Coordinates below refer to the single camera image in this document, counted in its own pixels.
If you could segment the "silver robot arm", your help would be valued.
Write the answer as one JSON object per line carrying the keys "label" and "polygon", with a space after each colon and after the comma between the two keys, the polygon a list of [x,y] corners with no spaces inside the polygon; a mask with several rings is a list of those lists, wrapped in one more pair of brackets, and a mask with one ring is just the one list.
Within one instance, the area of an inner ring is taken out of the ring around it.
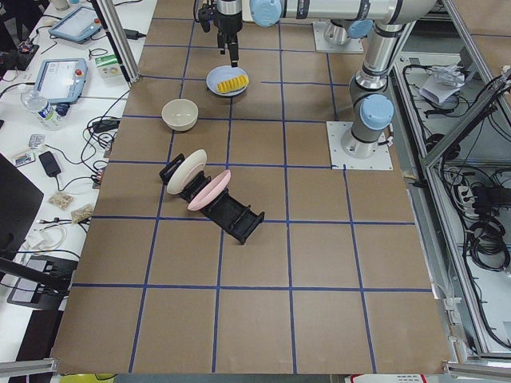
{"label": "silver robot arm", "polygon": [[[395,24],[402,11],[403,1],[250,1],[248,9],[252,21],[258,26],[269,27],[283,18],[346,19],[359,21],[379,20]],[[205,1],[193,5],[194,21],[200,23],[205,33],[211,26],[217,28],[217,46],[222,54],[229,55],[231,67],[239,61],[237,34],[243,28],[243,3],[241,1]]]}
{"label": "silver robot arm", "polygon": [[343,150],[357,159],[371,157],[394,116],[384,95],[388,74],[413,24],[433,8],[434,1],[362,1],[373,20],[366,56],[350,83],[355,120],[342,138]]}

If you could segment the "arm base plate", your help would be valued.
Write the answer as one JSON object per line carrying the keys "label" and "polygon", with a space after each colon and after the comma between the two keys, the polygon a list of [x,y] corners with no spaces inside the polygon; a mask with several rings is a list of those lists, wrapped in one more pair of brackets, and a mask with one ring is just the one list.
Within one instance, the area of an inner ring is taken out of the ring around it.
{"label": "arm base plate", "polygon": [[352,135],[351,121],[328,121],[327,139],[331,167],[336,170],[392,171],[384,133],[377,142],[364,144]]}
{"label": "arm base plate", "polygon": [[371,20],[330,19],[313,22],[315,50],[322,53],[362,54],[362,39],[371,27]]}

